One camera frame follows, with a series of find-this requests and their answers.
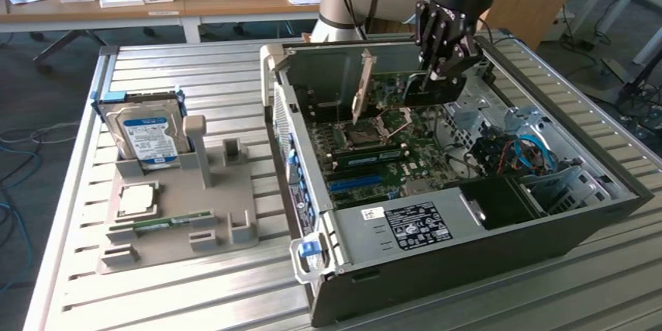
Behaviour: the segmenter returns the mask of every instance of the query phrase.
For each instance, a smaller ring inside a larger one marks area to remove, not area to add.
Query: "office chair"
[[[156,32],[153,31],[152,28],[144,27],[143,34],[145,34],[147,36],[155,36]],[[34,69],[37,70],[38,73],[50,74],[53,72],[53,67],[50,65],[44,64],[44,60],[48,57],[50,57],[61,48],[64,48],[66,44],[69,44],[73,40],[76,40],[78,36],[87,36],[88,38],[91,38],[99,44],[100,47],[108,45],[92,30],[68,31],[60,37],[60,39],[57,39],[54,43],[50,44],[44,51],[41,51],[38,56],[32,59],[32,62],[34,63]],[[29,33],[29,38],[32,38],[32,40],[36,40],[38,42],[44,41],[42,33]]]

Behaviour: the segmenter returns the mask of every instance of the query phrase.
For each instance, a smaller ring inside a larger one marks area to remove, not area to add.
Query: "aluminum extrusion table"
[[[309,328],[261,117],[259,48],[265,43],[283,40],[123,47],[99,58],[91,88],[148,91],[177,84],[189,113],[207,116],[205,142],[241,138],[251,152],[260,245],[95,273],[117,151],[87,105],[25,330]],[[524,46],[507,40],[499,49],[658,195],[563,257],[324,330],[630,330],[662,323],[660,160]],[[503,76],[495,84],[515,105],[528,102]]]

